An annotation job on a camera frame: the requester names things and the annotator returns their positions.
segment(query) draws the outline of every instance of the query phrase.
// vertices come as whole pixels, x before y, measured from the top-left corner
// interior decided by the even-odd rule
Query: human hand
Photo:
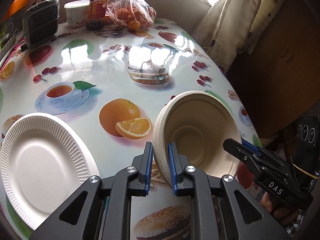
[[[272,212],[273,204],[270,200],[270,195],[267,192],[264,193],[260,201],[260,204],[268,213]],[[282,207],[277,209],[273,213],[273,217],[280,223],[280,225],[285,226],[291,223],[297,217],[298,213],[299,209],[294,209],[291,207]]]

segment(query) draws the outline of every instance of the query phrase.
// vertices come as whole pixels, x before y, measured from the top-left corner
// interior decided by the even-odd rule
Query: curtain
[[[226,72],[237,54],[252,53],[283,1],[218,0],[191,36],[220,70]]]

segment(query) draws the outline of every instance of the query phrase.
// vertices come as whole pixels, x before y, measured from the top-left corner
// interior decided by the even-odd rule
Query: cabinet door
[[[306,3],[285,0],[253,54],[233,63],[228,78],[260,137],[277,133],[320,98],[319,41],[320,25]]]

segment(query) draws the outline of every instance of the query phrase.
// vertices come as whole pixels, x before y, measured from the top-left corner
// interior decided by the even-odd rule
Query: metal screw
[[[91,183],[96,183],[96,182],[99,181],[99,177],[98,177],[98,176],[91,176],[91,177],[89,178],[89,181],[90,181]]]
[[[188,171],[188,172],[194,172],[195,170],[196,170],[195,166],[189,165],[189,166],[186,167],[186,171]]]
[[[136,172],[136,170],[137,170],[137,168],[134,167],[134,166],[129,166],[129,167],[127,168],[127,172],[129,172],[129,173],[134,173],[134,172]]]
[[[231,175],[224,175],[223,180],[225,182],[231,182],[231,181],[233,181],[233,177]]]

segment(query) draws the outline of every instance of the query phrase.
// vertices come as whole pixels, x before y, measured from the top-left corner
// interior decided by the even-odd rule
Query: container label
[[[89,5],[88,18],[101,19],[106,16],[107,4],[101,2],[91,2]]]

